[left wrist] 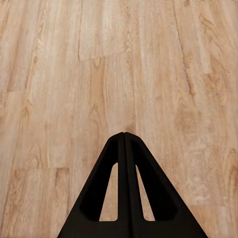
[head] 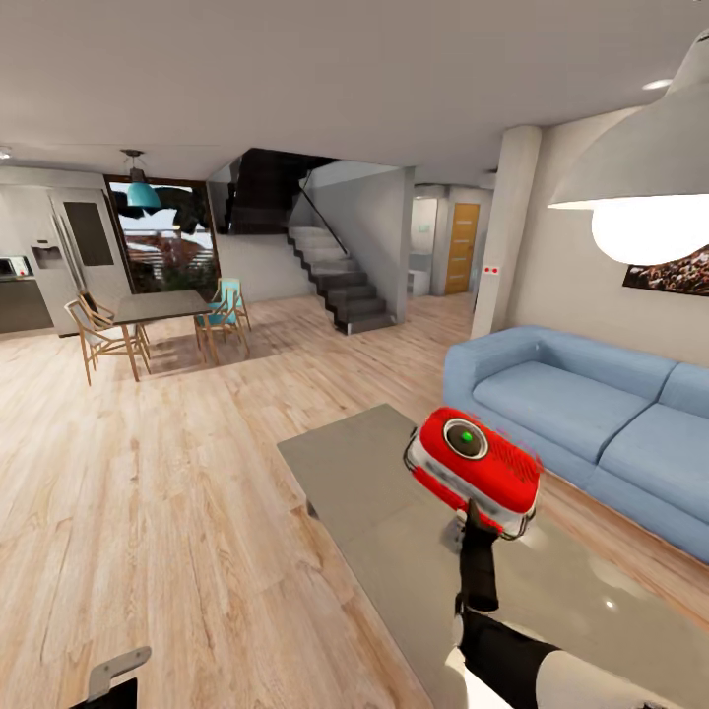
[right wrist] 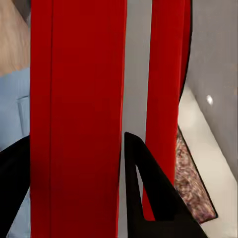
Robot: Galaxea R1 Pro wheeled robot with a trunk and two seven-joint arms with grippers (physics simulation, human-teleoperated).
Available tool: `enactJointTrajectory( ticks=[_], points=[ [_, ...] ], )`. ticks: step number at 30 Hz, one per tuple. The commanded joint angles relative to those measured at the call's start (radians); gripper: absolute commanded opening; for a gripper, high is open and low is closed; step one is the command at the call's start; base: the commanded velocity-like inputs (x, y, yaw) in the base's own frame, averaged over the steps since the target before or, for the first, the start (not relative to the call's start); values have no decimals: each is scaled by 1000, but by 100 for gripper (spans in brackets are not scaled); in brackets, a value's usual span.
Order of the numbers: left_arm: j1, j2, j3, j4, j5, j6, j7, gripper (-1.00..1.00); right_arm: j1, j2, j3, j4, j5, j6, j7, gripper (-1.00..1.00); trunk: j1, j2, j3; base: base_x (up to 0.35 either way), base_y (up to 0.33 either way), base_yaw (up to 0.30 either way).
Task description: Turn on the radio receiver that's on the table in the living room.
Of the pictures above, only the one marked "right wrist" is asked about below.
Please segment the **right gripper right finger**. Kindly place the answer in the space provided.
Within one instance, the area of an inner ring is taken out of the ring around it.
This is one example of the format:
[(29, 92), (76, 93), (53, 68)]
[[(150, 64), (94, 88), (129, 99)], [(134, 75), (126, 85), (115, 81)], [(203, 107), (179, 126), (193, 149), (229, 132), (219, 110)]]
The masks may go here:
[[(128, 238), (208, 238), (143, 140), (124, 134)], [(138, 166), (155, 221), (144, 219)]]

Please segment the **radio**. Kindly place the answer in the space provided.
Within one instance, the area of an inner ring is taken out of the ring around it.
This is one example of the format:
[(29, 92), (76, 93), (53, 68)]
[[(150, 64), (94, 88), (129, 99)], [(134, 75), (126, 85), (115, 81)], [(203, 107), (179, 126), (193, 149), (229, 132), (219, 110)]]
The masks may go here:
[(31, 0), (31, 238), (128, 238), (126, 132), (175, 184), (192, 16), (192, 0)]

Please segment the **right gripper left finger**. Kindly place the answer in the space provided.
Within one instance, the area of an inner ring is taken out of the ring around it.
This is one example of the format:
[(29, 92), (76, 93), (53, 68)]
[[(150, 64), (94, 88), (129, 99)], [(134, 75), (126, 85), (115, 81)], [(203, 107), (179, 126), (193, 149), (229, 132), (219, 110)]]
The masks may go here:
[(30, 188), (30, 136), (0, 151), (0, 238), (6, 238)]

